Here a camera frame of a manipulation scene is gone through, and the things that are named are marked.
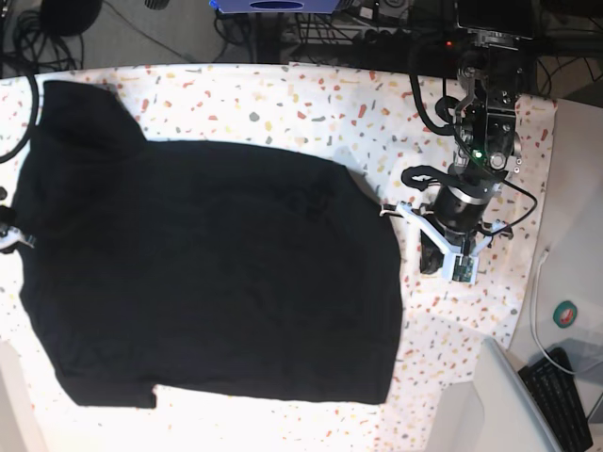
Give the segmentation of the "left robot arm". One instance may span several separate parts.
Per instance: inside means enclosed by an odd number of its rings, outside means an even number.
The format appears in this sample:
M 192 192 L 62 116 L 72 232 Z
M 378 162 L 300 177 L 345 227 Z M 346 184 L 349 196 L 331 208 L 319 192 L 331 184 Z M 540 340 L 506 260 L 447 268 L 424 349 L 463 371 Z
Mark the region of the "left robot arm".
M 519 171 L 521 159 L 515 105 L 524 87 L 522 43 L 533 33 L 530 8 L 518 2 L 504 8 L 457 1 L 454 17 L 453 25 L 416 39 L 408 72 L 419 118 L 432 133 L 452 137 L 457 149 L 444 169 L 421 165 L 402 172 L 405 186 L 439 190 L 432 202 L 417 208 L 401 203 L 396 213 L 420 230 L 421 274 L 473 283 L 481 252 L 499 235 L 513 238 L 513 227 L 529 217 L 487 222 L 483 215 L 503 186 L 515 187 L 509 177 Z M 427 112 L 416 71 L 421 51 L 433 44 L 457 52 L 457 80 L 464 90 L 462 99 L 444 94 L 436 102 L 442 125 Z

